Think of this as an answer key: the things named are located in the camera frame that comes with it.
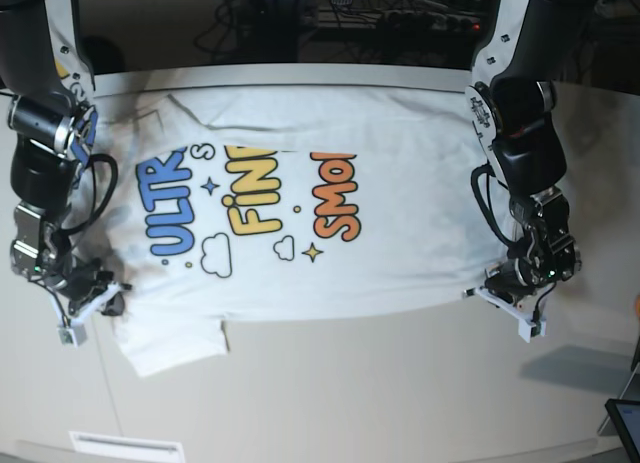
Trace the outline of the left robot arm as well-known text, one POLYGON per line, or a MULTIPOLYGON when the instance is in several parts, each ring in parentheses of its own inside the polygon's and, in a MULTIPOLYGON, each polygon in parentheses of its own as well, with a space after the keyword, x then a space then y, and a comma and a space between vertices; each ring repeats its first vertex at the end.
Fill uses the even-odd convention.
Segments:
POLYGON ((498 303, 517 306, 581 265, 558 187, 567 162, 553 123, 552 80, 596 2, 494 0, 473 58, 465 96, 486 162, 472 173, 472 191, 507 248, 481 289, 498 303))

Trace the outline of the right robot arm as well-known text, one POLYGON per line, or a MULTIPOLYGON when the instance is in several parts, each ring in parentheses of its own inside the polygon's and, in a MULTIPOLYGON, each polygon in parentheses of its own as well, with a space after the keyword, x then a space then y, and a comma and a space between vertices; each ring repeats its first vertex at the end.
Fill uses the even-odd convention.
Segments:
POLYGON ((13 271, 52 297, 63 327, 91 311, 123 314, 123 292, 99 258, 74 250, 102 216, 119 178, 94 152, 95 80, 76 35, 77 0, 1 0, 1 86, 17 135, 10 183, 19 203, 13 271))

